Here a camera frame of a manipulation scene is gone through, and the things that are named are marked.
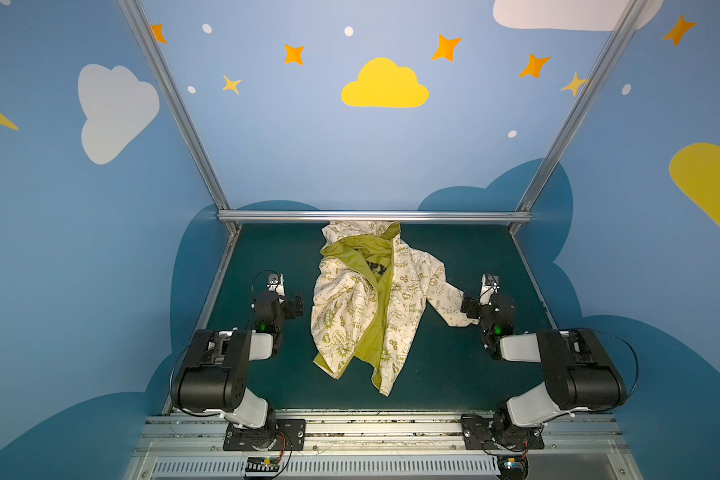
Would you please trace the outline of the white green printed jacket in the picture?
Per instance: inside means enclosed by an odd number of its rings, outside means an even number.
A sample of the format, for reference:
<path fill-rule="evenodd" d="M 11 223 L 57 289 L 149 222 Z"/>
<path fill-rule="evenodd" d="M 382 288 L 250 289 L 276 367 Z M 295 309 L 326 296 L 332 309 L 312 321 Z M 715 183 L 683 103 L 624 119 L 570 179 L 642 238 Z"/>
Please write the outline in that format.
<path fill-rule="evenodd" d="M 335 221 L 322 230 L 310 330 L 314 364 L 340 379 L 352 360 L 373 369 L 387 396 L 408 358 L 423 313 L 432 306 L 450 327 L 467 327 L 464 294 L 435 256 L 410 247 L 389 221 Z"/>

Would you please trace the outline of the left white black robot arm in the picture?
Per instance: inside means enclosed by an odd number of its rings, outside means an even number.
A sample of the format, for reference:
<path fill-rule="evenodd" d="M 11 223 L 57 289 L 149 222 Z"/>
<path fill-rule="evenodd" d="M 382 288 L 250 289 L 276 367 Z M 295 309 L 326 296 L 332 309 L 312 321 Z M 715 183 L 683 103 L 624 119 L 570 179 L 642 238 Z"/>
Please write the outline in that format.
<path fill-rule="evenodd" d="M 276 357 L 287 320 L 303 315 L 303 297 L 265 291 L 253 303 L 250 329 L 201 329 L 171 374 L 173 406 L 191 416 L 217 411 L 238 429 L 272 428 L 274 410 L 247 386 L 249 365 Z"/>

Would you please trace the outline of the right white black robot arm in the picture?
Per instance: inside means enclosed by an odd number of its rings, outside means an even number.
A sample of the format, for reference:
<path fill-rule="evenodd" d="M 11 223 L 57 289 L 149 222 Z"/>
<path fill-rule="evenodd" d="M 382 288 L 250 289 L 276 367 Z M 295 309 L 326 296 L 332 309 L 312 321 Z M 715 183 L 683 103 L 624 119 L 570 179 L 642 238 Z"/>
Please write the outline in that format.
<path fill-rule="evenodd" d="M 491 421 L 491 435 L 497 441 L 528 440 L 538 436 L 549 421 L 577 412 L 608 412 L 626 403 L 637 388 L 640 364 L 629 342 L 624 345 L 635 365 L 631 386 L 602 344 L 602 331 L 517 333 L 514 301 L 501 292 L 467 296 L 461 311 L 478 322 L 483 348 L 493 359 L 539 364 L 542 369 L 540 384 L 497 406 Z"/>

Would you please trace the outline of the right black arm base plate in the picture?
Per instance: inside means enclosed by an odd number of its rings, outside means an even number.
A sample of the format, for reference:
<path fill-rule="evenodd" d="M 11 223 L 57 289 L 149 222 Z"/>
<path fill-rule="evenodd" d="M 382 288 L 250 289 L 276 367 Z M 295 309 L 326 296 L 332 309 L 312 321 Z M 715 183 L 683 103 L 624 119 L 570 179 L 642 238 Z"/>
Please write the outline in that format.
<path fill-rule="evenodd" d="M 467 450 L 506 450 L 523 453 L 545 448 L 540 427 L 517 427 L 508 420 L 462 415 L 459 420 Z"/>

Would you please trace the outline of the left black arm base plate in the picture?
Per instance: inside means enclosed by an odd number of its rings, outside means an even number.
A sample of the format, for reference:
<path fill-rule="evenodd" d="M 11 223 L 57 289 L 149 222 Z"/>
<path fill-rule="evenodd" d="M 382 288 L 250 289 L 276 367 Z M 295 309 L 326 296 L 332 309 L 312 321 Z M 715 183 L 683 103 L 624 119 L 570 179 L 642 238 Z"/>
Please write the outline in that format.
<path fill-rule="evenodd" d="M 258 429 L 238 428 L 229 424 L 222 449 L 224 451 L 301 451 L 306 437 L 304 419 L 276 419 Z"/>

